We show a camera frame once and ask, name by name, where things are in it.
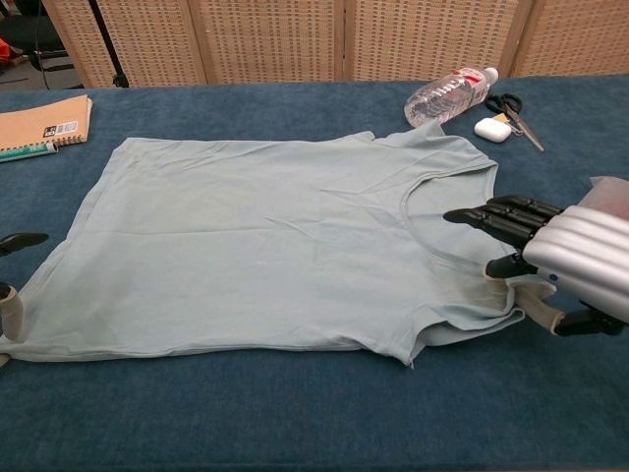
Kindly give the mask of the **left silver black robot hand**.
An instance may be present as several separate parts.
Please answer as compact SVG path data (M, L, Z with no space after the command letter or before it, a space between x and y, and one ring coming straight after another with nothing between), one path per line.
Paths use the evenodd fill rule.
M23 248L45 242L46 233L15 233L1 240L1 257L7 257ZM16 340L22 332L24 307L18 290L7 282L1 282L1 328L9 340Z

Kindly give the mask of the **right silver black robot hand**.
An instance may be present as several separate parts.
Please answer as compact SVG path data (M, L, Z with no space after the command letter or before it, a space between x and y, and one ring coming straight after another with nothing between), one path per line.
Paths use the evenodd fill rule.
M618 335L628 326L628 222L583 206L560 208L519 195L444 214L514 248L486 264L491 281L537 275L569 291L583 309L561 312L519 286L517 305L558 336Z

